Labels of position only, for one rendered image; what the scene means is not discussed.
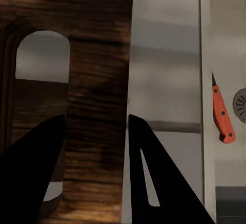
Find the cutting board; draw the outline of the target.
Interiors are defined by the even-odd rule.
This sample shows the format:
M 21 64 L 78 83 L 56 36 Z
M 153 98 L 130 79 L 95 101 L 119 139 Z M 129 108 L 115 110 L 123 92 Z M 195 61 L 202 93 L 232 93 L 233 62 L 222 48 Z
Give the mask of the cutting board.
M 63 191 L 35 224 L 121 224 L 133 0 L 0 0 L 0 153 L 12 145 L 16 53 L 70 43 Z

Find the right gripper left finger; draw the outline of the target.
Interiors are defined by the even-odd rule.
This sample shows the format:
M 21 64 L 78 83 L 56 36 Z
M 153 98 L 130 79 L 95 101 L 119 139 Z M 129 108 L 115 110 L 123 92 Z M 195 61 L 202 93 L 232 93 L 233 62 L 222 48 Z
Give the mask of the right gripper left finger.
M 65 138 L 61 114 L 0 153 L 0 224 L 35 224 Z

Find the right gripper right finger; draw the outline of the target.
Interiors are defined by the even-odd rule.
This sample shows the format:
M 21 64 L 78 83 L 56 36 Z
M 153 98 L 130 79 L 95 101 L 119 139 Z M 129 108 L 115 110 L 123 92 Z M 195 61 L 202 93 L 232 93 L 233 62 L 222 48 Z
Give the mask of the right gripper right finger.
M 132 224 L 215 224 L 149 124 L 129 115 Z M 140 148 L 160 207 L 148 202 Z

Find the parer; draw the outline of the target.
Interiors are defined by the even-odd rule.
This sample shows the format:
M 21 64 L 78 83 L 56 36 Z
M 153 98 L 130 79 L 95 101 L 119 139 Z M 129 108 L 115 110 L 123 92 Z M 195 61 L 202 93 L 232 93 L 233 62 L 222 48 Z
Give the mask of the parer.
M 213 117 L 222 134 L 221 142 L 229 144 L 236 140 L 236 135 L 232 127 L 226 106 L 223 102 L 219 87 L 212 74 L 212 88 L 213 88 Z

